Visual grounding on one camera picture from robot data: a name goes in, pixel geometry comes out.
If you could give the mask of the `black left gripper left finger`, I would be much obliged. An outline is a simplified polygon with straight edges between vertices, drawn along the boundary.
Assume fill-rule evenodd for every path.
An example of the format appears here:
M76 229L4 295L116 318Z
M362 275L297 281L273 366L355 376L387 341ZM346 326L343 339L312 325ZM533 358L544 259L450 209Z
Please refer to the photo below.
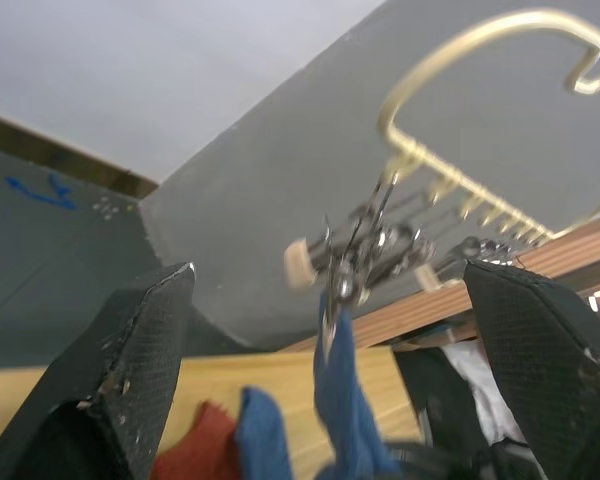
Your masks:
M0 435L0 479L146 479L193 314L192 263L144 274L106 300Z

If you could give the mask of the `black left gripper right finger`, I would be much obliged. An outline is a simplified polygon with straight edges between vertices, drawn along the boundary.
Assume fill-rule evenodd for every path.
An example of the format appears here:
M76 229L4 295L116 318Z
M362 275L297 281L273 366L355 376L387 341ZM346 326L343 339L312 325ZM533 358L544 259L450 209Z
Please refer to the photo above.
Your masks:
M516 267L463 276L499 391L550 479L600 479L600 317L573 290Z

